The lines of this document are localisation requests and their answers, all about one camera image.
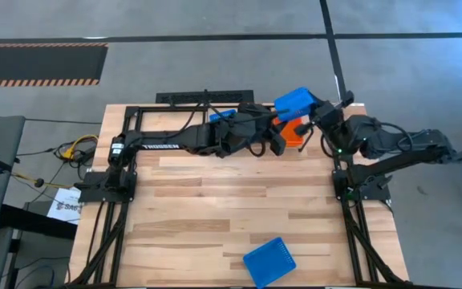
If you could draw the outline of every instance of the white label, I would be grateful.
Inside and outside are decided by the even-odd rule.
[[[144,149],[178,149],[178,144],[143,144]]]

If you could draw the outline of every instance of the orange and black stripe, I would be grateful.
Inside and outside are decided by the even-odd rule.
[[[0,44],[0,88],[97,85],[107,48],[107,43]]]

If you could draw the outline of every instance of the table leg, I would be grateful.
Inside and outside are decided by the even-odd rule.
[[[0,227],[74,240],[77,225],[3,204],[0,211]]]

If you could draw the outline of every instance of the hazard stripe tape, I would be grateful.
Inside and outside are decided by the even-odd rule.
[[[98,83],[98,79],[0,79],[0,88],[37,86],[89,86],[97,85]]]
[[[0,44],[1,48],[29,47],[108,47],[108,43],[10,43]]]

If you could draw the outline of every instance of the floor mat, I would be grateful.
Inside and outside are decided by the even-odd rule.
[[[204,100],[214,104],[254,102],[254,91],[156,93],[157,104],[196,104]]]
[[[0,87],[96,85],[107,43],[0,44]]]

